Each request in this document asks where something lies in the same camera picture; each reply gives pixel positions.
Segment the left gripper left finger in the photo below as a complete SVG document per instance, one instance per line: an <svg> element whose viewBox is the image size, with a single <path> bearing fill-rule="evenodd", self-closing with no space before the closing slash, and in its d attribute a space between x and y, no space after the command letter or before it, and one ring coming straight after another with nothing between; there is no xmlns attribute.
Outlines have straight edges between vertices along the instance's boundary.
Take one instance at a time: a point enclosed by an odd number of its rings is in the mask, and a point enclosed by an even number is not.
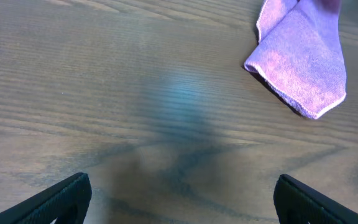
<svg viewBox="0 0 358 224"><path fill-rule="evenodd" d="M92 196L86 173L76 173L0 213L0 224L83 224Z"/></svg>

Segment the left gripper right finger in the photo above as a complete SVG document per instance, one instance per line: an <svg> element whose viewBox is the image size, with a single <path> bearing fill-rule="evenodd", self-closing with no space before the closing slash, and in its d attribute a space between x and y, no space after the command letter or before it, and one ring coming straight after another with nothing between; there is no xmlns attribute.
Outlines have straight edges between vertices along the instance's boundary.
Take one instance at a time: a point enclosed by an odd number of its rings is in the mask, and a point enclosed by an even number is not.
<svg viewBox="0 0 358 224"><path fill-rule="evenodd" d="M358 213L287 174L278 178L273 202L280 224L358 224Z"/></svg>

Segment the purple cloth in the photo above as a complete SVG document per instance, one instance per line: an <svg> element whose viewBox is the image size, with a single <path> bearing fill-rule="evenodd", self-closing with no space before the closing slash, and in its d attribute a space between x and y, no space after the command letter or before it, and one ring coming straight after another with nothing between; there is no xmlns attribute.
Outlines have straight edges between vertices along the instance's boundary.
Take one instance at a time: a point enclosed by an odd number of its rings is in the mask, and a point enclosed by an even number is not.
<svg viewBox="0 0 358 224"><path fill-rule="evenodd" d="M318 119L344 101L346 67L339 38L341 0L265 0L258 46L244 62L286 103Z"/></svg>

